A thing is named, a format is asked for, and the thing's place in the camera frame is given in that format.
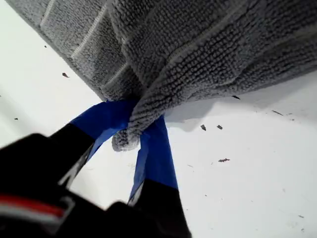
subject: red stripe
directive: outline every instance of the red stripe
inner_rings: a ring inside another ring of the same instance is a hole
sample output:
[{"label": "red stripe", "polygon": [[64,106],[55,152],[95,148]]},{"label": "red stripe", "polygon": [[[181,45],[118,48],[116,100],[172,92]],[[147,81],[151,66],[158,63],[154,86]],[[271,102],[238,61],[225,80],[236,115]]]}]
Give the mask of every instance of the red stripe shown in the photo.
[{"label": "red stripe", "polygon": [[23,207],[28,210],[51,214],[58,217],[62,217],[64,214],[64,209],[62,208],[43,203],[41,201],[37,201],[37,200],[25,198],[25,197],[19,197],[19,196],[0,195],[0,204]]}]

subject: blue tape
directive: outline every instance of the blue tape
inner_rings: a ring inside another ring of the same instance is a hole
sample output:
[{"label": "blue tape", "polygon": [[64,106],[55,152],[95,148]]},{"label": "blue tape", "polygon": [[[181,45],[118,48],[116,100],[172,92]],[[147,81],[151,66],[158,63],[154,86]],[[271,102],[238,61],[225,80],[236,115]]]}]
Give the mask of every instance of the blue tape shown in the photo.
[{"label": "blue tape", "polygon": [[106,140],[128,126],[135,105],[136,101],[99,103],[70,122],[95,139],[88,160]]},{"label": "blue tape", "polygon": [[141,135],[130,199],[145,179],[178,189],[164,117],[161,116]]}]

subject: white surface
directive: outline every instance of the white surface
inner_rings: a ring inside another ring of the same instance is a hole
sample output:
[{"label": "white surface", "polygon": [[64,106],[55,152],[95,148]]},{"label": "white surface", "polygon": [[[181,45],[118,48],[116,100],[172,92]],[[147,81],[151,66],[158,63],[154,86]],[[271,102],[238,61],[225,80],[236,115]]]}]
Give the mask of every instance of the white surface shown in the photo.
[{"label": "white surface", "polygon": [[[0,28],[0,146],[31,132],[50,135],[100,101],[4,1]],[[313,72],[241,100],[189,103],[168,114],[194,237],[317,237],[316,79]],[[136,155],[105,143],[72,190],[101,207],[126,201]]]}]

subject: towel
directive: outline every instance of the towel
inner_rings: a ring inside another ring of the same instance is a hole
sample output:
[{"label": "towel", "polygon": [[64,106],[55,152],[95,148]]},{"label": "towel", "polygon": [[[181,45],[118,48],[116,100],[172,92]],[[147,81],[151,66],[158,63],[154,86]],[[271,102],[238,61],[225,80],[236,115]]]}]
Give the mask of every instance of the towel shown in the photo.
[{"label": "towel", "polygon": [[316,0],[6,1],[102,100],[138,99],[115,150],[167,109],[317,66]]}]

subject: gray fabric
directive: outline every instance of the gray fabric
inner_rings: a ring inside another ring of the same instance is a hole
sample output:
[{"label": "gray fabric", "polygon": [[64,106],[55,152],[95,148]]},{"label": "gray fabric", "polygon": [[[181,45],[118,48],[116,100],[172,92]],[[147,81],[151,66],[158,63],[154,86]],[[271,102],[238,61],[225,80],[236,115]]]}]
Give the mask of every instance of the gray fabric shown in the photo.
[{"label": "gray fabric", "polygon": [[183,102],[246,93],[317,66],[316,0],[7,2],[103,100],[139,98],[113,138],[116,150]]}]

